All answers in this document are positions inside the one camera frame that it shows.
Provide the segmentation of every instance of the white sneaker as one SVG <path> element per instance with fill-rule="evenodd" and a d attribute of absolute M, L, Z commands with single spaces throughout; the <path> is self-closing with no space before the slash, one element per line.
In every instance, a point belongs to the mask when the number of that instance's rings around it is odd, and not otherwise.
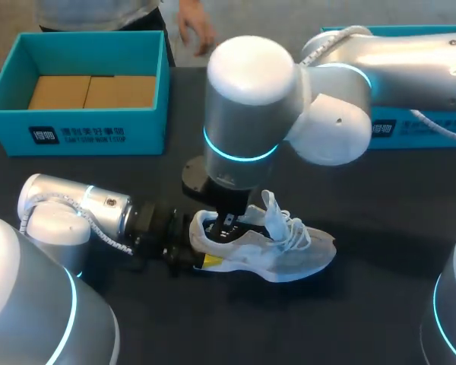
<path fill-rule="evenodd" d="M 266 211 L 250 205 L 230 232 L 226 243 L 207 238 L 217 218 L 213 211 L 199 211 L 189 227 L 192 247 L 215 256 L 203 268 L 208 271 L 252 271 L 274 283 L 306 278 L 328 266 L 336 255 L 333 236 L 306 227 L 299 218 L 281 211 L 274 193 L 264 190 Z"/>

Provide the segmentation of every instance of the robotic arm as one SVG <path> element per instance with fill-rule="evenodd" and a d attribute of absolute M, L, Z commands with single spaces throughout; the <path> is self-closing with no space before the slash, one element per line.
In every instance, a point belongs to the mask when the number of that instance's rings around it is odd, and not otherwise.
<path fill-rule="evenodd" d="M 293 62 L 278 43 L 241 36 L 222 43 L 207 67 L 204 158 L 186 165 L 192 198 L 214 206 L 214 234 L 244 214 L 283 141 L 311 163 L 360 157 L 372 137 L 372 106 L 456 111 L 456 34 L 376 37 L 364 27 L 322 33 Z"/>

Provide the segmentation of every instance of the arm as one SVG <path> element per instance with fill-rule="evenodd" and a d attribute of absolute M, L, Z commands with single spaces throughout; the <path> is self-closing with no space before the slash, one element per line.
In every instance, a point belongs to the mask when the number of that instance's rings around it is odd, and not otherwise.
<path fill-rule="evenodd" d="M 198 35 L 199 48 L 195 56 L 204 55 L 213 45 L 216 34 L 199 0 L 179 0 L 177 22 L 181 39 L 185 45 L 190 41 L 188 27 Z"/>

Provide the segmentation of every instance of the table surface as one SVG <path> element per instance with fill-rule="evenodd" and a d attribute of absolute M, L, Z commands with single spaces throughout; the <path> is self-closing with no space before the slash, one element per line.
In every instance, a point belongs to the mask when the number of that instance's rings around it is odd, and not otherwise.
<path fill-rule="evenodd" d="M 171 78 L 161 157 L 7 158 L 0 145 L 0 218 L 17 226 L 33 173 L 201 208 L 182 195 L 180 176 L 202 153 L 205 70 L 177 68 Z M 107 259 L 116 252 L 93 250 L 84 280 L 118 318 L 119 365 L 421 363 L 420 318 L 456 241 L 456 149 L 369 151 L 330 168 L 285 147 L 262 187 L 336 237 L 334 262 L 269 284 L 248 272 L 173 278 L 162 262 L 138 274 Z"/>

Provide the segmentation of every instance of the blue box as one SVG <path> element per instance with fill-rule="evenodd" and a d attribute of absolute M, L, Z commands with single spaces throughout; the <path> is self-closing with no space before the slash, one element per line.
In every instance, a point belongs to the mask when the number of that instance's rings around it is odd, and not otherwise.
<path fill-rule="evenodd" d="M 157 84 L 151 108 L 28 110 L 42 75 L 155 75 Z M 168 101 L 163 32 L 22 33 L 0 74 L 0 142 L 8 156 L 162 154 Z"/>
<path fill-rule="evenodd" d="M 323 27 L 322 32 L 344 27 Z M 378 37 L 406 37 L 429 34 L 456 33 L 456 25 L 406 25 L 368 27 Z M 456 113 L 424 113 L 433 122 L 456 132 Z M 373 135 L 371 149 L 389 148 L 446 148 L 456 147 L 456 141 L 446 138 L 427 127 L 409 110 L 372 108 Z"/>

